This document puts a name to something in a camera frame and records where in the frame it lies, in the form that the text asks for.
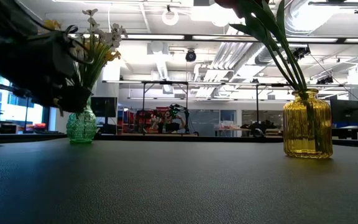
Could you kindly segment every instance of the computer screen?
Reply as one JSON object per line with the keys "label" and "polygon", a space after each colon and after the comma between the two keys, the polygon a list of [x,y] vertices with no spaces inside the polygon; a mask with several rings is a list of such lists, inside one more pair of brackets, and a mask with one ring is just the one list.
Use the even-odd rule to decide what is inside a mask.
{"label": "computer screen", "polygon": [[358,101],[330,100],[333,122],[358,122]]}
{"label": "computer screen", "polygon": [[96,117],[116,117],[116,97],[92,97],[91,108]]}

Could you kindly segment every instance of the textured tabletop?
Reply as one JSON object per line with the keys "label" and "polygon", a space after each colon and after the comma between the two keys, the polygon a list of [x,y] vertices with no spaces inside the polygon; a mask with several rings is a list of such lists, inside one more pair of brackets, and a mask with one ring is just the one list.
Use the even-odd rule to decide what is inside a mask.
{"label": "textured tabletop", "polygon": [[358,223],[358,148],[282,143],[0,145],[0,223]]}

